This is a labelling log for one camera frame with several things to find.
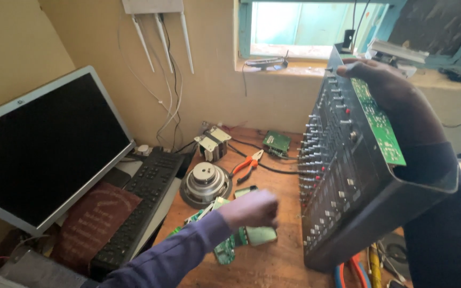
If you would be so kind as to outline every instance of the pliers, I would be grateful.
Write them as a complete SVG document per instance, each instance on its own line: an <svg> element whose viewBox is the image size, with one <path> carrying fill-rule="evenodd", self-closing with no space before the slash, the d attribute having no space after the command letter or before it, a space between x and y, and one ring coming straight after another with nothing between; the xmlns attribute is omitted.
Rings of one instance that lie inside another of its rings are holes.
<svg viewBox="0 0 461 288"><path fill-rule="evenodd" d="M232 178L235 173L238 173L238 171L240 171L241 169L243 169L245 166L248 165L247 173L243 175L243 177L238 178L238 184L247 180L250 177L250 174L252 174L252 168L257 167L259 165L259 159L261 159L261 156L263 153L264 153L264 150L259 150L257 153L253 154L252 156L247 156L247 158L245 159L245 162L236 165L232 169L232 172L229 174L229 178Z"/></svg>
<svg viewBox="0 0 461 288"><path fill-rule="evenodd" d="M360 284L362 288L371 288L371 282L369 282L369 278L367 277L366 271L364 267L359 262L359 255L356 254L354 257L350 259L351 266L353 266L353 270L357 273L360 279ZM336 279L336 288L346 288L344 284L344 277L343 277L343 270L344 270L344 263L341 265L336 266L335 269L335 279Z"/></svg>

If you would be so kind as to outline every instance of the wooden workbench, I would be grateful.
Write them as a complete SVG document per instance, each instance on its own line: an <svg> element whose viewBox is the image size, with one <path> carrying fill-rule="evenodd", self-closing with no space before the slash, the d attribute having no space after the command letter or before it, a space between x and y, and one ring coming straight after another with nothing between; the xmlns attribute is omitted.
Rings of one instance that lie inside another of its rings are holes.
<svg viewBox="0 0 461 288"><path fill-rule="evenodd" d="M233 138L262 147L262 141L266 131L250 128L234 128L230 132ZM297 156L297 148L303 139L301 134L285 133L290 136L290 156ZM257 149L244 144L230 141L234 147L241 152L252 155ZM230 171L244 158L228 149L227 155L216 162L218 166ZM196 164L204 161L198 154L193 158L189 170ZM263 154L260 162L269 167L285 171L296 171L296 160L283 160L273 158L271 155ZM257 167L250 178L241 185L233 181L233 193L229 199L234 199L234 190L251 185L257 185L260 189L268 189L279 198L279 228L278 239L275 242L252 247L241 246L235 249L236 259L230 265L220 265L213 253L208 253L202 263L189 272L179 287L211 287L211 288L287 288L287 287L335 287L332 275L318 273L309 270L303 263L302 246L302 223L300 220L300 202L298 194L298 175L278 174ZM159 243L177 226L182 226L184 219L188 218L198 210L188 206L179 193L175 196L164 224L159 231L155 241ZM393 277L387 272L382 273L383 287ZM347 287L360 287L355 275L350 269L345 269Z"/></svg>

